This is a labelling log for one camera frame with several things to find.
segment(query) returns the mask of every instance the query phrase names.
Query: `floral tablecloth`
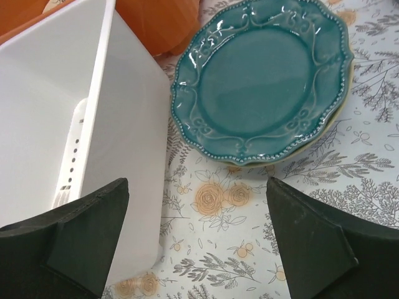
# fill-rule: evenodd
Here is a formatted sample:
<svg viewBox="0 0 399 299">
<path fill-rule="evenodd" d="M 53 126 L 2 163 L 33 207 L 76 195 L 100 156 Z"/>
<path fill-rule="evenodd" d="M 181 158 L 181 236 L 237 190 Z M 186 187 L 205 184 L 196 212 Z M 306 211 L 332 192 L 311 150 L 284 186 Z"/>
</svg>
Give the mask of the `floral tablecloth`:
<svg viewBox="0 0 399 299">
<path fill-rule="evenodd" d="M 203 0 L 202 23 L 235 2 Z M 161 262 L 107 288 L 104 299 L 290 298 L 267 209 L 270 176 L 331 206 L 399 228 L 399 5 L 394 0 L 326 5 L 348 24 L 355 53 L 352 91 L 332 128 L 289 161 L 241 169 L 202 157 L 184 144 L 170 120 Z M 170 80 L 177 60 L 159 61 Z"/>
</svg>

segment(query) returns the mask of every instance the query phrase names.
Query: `green ceramic plate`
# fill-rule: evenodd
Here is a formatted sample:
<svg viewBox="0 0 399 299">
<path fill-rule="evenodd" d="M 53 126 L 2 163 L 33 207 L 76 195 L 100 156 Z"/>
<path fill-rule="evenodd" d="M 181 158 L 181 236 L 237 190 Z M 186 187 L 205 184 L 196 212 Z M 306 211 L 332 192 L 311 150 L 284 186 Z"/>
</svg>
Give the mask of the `green ceramic plate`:
<svg viewBox="0 0 399 299">
<path fill-rule="evenodd" d="M 342 104 L 347 27 L 319 1 L 244 1 L 217 14 L 176 66 L 183 138 L 236 165 L 280 161 L 316 139 Z"/>
</svg>

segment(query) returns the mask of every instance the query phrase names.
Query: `orange plastic object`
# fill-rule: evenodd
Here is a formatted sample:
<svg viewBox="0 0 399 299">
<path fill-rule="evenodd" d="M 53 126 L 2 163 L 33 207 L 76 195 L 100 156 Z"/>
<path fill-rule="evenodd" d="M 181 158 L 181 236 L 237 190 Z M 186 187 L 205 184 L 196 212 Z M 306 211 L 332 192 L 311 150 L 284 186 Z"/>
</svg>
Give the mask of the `orange plastic object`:
<svg viewBox="0 0 399 299">
<path fill-rule="evenodd" d="M 0 0 L 0 45 L 73 1 L 42 13 L 49 0 Z"/>
<path fill-rule="evenodd" d="M 179 54 L 200 28 L 199 0 L 117 0 L 117 11 L 152 56 Z"/>
</svg>

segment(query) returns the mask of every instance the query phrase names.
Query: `stacked plate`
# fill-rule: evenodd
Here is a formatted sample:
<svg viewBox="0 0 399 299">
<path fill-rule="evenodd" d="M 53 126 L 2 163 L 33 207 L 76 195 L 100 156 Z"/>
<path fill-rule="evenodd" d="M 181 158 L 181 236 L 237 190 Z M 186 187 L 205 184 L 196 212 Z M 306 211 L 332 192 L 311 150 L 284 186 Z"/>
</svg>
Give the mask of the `stacked plate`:
<svg viewBox="0 0 399 299">
<path fill-rule="evenodd" d="M 344 21 L 318 0 L 244 1 L 194 36 L 176 66 L 171 113 L 211 159 L 282 161 L 334 122 L 352 60 Z"/>
</svg>

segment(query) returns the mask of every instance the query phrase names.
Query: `white patterned tablecloth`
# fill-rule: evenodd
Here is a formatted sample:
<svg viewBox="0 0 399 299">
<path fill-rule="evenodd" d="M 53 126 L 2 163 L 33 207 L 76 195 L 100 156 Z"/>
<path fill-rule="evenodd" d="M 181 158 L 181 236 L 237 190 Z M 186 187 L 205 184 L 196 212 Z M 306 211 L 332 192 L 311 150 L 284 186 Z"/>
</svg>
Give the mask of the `white patterned tablecloth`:
<svg viewBox="0 0 399 299">
<path fill-rule="evenodd" d="M 236 0 L 203 0 L 203 24 Z M 161 262 L 103 298 L 289 299 L 266 181 L 282 179 L 361 218 L 399 228 L 399 5 L 329 0 L 349 27 L 355 76 L 332 128 L 304 153 L 241 169 L 207 160 L 169 122 Z M 178 57 L 159 63 L 173 79 Z"/>
</svg>

